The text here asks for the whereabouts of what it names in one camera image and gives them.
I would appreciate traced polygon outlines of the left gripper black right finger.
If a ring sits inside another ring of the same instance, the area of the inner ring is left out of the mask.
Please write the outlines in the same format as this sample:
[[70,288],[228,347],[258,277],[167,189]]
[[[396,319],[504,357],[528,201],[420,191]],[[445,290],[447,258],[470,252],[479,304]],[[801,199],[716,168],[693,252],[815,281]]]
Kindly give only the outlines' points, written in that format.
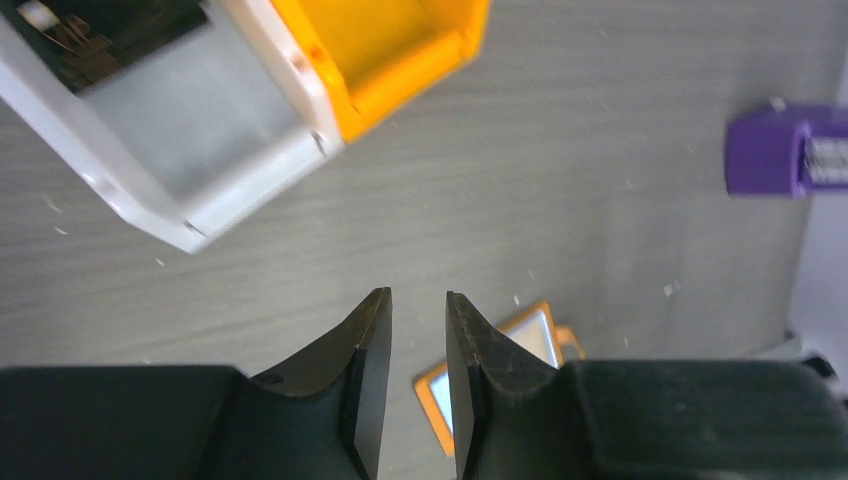
[[445,311],[461,479],[843,479],[847,411],[809,368],[763,360],[550,366],[463,294]]

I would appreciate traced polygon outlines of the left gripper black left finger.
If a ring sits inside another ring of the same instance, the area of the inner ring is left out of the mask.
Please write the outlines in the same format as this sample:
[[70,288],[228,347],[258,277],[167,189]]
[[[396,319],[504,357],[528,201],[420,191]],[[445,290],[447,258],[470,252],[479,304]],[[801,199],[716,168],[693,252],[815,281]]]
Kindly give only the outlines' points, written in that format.
[[392,293],[267,370],[227,365],[9,367],[5,479],[373,479]]

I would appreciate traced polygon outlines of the orange card holder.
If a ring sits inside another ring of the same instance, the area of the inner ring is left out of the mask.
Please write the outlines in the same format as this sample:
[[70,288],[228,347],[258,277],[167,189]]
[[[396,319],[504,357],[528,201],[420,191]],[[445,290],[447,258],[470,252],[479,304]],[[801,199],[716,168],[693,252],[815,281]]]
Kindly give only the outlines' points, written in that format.
[[[550,306],[544,300],[502,322],[497,329],[555,368],[567,361],[585,358],[573,330],[554,322]],[[416,377],[413,389],[443,453],[452,457],[455,447],[448,376],[448,365],[443,361]]]

